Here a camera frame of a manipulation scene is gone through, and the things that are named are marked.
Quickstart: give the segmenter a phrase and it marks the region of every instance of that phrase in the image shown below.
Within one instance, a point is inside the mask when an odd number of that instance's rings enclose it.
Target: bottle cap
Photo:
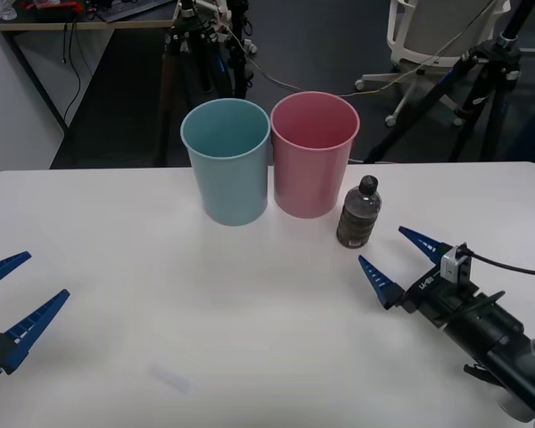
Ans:
[[[360,180],[360,185],[358,185],[358,190],[366,195],[366,196],[372,196],[376,192],[376,188],[378,187],[378,180],[374,176],[364,176]]]

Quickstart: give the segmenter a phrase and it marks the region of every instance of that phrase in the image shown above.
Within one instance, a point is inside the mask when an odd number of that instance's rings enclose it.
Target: pink cup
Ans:
[[[271,112],[276,202],[299,218],[320,217],[337,203],[360,121],[338,96],[301,92]]]

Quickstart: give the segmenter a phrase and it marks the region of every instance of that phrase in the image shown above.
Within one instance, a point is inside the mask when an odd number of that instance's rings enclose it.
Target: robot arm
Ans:
[[[30,257],[28,252],[23,252],[0,261],[0,280]],[[70,293],[62,290],[18,324],[0,333],[0,374],[5,371],[10,375],[18,368],[68,297]]]
[[[497,304],[505,292],[487,296],[470,281],[472,258],[465,244],[452,247],[415,231],[399,231],[434,267],[407,291],[359,257],[361,267],[385,309],[420,312],[476,362],[469,375],[506,394],[501,407],[521,422],[535,419],[535,341],[523,324]]]

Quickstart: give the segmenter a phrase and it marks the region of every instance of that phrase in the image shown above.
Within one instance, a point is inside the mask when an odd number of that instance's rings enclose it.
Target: blue cup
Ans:
[[[269,129],[258,105],[233,98],[199,105],[183,120],[204,209],[218,223],[245,225],[266,209]]]

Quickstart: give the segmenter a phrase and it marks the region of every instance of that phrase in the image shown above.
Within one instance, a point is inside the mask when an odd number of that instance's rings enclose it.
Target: wall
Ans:
[[[110,31],[79,32],[79,41],[92,71],[95,71],[110,37]],[[62,63],[61,31],[28,32],[19,35],[17,40],[53,103],[63,114],[77,91],[78,82],[69,62]],[[71,54],[82,87],[79,98],[68,112],[68,122],[91,79],[75,36]],[[0,171],[48,169],[62,139],[62,130],[0,34]]]

